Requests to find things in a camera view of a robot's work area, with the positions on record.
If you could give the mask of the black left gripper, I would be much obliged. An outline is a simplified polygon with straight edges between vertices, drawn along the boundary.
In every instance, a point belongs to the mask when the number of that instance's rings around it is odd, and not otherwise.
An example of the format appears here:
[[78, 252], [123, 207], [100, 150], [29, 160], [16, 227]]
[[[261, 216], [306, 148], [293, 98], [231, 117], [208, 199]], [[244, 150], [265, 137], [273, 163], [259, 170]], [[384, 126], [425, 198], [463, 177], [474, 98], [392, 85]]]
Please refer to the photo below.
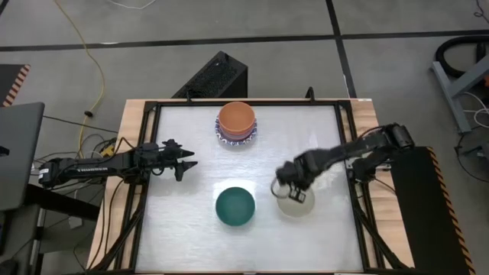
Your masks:
[[160, 146], [156, 143], [144, 143], [135, 149], [135, 163], [142, 170], [169, 168], [174, 171], [176, 181], [183, 179], [183, 174], [198, 164], [197, 161], [178, 162], [179, 158], [190, 157], [195, 153], [182, 149], [182, 145], [170, 139]]

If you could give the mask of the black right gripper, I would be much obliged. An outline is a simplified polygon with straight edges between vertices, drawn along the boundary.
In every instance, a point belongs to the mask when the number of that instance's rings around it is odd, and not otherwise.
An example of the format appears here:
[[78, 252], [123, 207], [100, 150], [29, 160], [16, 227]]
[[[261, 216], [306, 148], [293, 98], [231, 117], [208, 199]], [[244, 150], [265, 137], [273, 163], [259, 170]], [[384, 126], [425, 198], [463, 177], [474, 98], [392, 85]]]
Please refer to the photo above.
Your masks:
[[280, 185], [291, 186], [289, 198], [304, 202], [306, 194], [298, 188], [309, 188], [323, 172], [322, 151], [308, 150], [296, 156], [293, 161], [286, 161], [283, 166], [276, 169], [276, 178]]

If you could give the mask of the white bowl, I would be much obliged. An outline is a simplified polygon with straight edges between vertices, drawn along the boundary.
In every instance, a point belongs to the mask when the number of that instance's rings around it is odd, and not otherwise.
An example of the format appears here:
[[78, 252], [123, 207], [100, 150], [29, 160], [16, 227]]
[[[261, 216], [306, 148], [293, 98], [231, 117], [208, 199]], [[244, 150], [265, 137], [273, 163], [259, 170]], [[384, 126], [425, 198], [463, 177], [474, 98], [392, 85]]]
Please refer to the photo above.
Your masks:
[[312, 189], [303, 191], [306, 194], [304, 202], [297, 202], [289, 198], [290, 188], [288, 186], [278, 186], [274, 188], [278, 195], [277, 206], [279, 210], [289, 217], [301, 218], [308, 215], [314, 208], [316, 197]]

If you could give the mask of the blue patterned paper plate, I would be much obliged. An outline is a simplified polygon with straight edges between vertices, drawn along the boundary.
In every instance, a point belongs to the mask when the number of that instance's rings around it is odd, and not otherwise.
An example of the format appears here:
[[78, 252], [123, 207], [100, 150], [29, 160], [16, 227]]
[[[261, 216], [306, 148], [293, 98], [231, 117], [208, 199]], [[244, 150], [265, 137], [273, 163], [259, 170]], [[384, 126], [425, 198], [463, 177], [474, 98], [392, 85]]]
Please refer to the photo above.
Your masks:
[[230, 146], [240, 146], [240, 145], [245, 145], [248, 143], [251, 143], [251, 141], [257, 136], [257, 120], [254, 120], [254, 125], [253, 128], [251, 129], [251, 132], [243, 137], [241, 140], [234, 141], [231, 138], [227, 137], [224, 135], [224, 133], [221, 131], [220, 125], [219, 125], [219, 117], [215, 118], [215, 135], [217, 136], [218, 140], [221, 141], [224, 144], [230, 145]]

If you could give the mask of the red bowl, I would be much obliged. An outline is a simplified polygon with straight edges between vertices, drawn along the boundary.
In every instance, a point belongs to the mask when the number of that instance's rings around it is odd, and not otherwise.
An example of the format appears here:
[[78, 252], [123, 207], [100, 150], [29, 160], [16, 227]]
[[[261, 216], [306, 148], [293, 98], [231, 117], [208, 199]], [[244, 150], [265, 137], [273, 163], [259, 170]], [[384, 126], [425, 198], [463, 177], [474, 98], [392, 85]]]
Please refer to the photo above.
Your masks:
[[248, 135], [251, 134], [251, 132], [254, 129], [254, 124], [252, 124], [249, 128], [242, 130], [242, 131], [228, 131], [225, 129], [224, 126], [222, 126], [220, 123], [218, 123], [219, 130], [224, 134], [228, 136], [232, 136], [233, 138], [238, 138], [238, 137], [247, 137]]

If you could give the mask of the teal bowl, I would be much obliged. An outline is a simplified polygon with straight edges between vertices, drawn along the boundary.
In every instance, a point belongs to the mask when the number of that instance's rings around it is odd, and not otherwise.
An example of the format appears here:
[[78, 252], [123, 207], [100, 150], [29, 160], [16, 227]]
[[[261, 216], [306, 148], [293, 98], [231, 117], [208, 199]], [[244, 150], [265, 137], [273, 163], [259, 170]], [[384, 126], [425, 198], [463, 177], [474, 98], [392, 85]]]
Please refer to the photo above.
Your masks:
[[254, 197], [241, 187], [227, 188], [217, 197], [215, 212], [219, 220], [226, 225], [245, 225], [255, 212]]

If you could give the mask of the orange bowl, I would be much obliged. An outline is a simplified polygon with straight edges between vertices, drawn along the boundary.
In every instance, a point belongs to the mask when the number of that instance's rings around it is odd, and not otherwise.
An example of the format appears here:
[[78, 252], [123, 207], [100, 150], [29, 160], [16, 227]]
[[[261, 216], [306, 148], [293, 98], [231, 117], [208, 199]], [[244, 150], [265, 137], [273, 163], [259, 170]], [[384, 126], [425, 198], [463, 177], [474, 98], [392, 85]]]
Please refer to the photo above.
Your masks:
[[229, 134], [243, 134], [254, 125], [255, 113], [244, 102], [230, 102], [219, 111], [219, 125]]

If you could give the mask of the black computer tower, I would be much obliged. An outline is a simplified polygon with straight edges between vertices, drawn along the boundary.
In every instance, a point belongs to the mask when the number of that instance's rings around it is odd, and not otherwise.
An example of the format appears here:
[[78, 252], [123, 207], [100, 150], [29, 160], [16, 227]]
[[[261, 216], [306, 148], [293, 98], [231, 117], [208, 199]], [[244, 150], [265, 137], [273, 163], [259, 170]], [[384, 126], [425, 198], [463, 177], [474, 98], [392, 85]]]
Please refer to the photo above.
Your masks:
[[247, 98], [248, 67], [219, 51], [173, 96], [173, 99]]

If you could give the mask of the black hazard-striped floor mat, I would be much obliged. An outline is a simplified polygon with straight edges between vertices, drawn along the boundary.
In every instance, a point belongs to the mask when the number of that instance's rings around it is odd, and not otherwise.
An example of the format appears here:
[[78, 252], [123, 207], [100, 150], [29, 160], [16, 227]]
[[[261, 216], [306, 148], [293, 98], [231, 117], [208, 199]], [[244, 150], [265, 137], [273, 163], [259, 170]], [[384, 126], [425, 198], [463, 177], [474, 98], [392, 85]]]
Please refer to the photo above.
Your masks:
[[29, 64], [0, 64], [0, 108], [13, 105], [30, 70]]
[[415, 268], [428, 275], [476, 275], [433, 149], [395, 156], [390, 173]]

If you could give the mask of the black side desk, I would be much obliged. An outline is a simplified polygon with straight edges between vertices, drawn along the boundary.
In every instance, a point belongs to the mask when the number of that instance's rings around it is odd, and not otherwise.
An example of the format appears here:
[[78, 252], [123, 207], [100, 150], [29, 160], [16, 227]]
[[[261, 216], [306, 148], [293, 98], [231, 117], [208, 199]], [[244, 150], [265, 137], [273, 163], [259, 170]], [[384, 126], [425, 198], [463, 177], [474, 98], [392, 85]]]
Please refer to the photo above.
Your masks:
[[28, 275], [32, 246], [37, 237], [37, 217], [41, 209], [95, 221], [99, 207], [59, 193], [27, 185], [20, 205], [5, 211], [0, 222], [0, 275]]

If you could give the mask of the grey laptop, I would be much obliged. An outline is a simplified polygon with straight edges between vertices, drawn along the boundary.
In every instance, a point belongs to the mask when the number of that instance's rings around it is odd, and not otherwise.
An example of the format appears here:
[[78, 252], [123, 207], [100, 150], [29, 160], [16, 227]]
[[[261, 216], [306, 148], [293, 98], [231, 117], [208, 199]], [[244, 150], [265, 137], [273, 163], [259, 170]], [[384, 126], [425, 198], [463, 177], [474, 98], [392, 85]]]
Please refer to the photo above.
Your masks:
[[44, 113], [44, 103], [0, 108], [0, 211], [23, 204]]

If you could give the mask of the grey metal stand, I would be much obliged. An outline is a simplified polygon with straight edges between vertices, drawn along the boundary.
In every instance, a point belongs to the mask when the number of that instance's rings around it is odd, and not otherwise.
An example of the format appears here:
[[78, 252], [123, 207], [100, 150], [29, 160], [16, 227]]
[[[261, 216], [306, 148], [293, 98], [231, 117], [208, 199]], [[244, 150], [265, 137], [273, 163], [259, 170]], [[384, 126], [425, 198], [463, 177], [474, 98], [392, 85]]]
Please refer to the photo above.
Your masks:
[[471, 132], [471, 126], [463, 111], [460, 97], [489, 74], [489, 55], [453, 82], [448, 78], [440, 62], [434, 61], [431, 69], [442, 87], [445, 100], [452, 111], [459, 131], [461, 133]]

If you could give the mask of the black metal table frame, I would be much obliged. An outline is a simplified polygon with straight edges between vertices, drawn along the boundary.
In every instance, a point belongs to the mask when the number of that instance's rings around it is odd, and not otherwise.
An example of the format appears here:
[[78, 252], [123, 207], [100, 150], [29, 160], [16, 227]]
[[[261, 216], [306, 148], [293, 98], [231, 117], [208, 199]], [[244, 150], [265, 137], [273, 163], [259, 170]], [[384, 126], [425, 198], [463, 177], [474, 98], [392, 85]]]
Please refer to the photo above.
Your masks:
[[[321, 99], [312, 100], [309, 96], [303, 99], [242, 99], [248, 104], [254, 103], [339, 103], [340, 120], [345, 138], [349, 141], [355, 134], [365, 132], [367, 129], [378, 125], [374, 104], [371, 99]], [[129, 99], [125, 103], [121, 124], [117, 139], [126, 138], [135, 146], [139, 140], [149, 141], [156, 131], [155, 111], [150, 108], [152, 99]], [[105, 185], [105, 194], [108, 199], [113, 199], [113, 205], [109, 201], [104, 202], [105, 210], [99, 214], [94, 238], [89, 253], [87, 266], [98, 264], [105, 256], [105, 245], [112, 245], [124, 228], [124, 223], [131, 217], [142, 200], [140, 187], [119, 186], [117, 177], [109, 177]], [[413, 265], [413, 256], [404, 228], [404, 222], [400, 213], [400, 207], [392, 194], [388, 192], [380, 182], [374, 182], [366, 191], [357, 188], [361, 207], [367, 212], [367, 217], [375, 222], [375, 227], [390, 246], [390, 249], [409, 266]], [[366, 264], [371, 267], [386, 265], [384, 257], [374, 243], [373, 238], [363, 227], [359, 233], [361, 250], [366, 253]]]

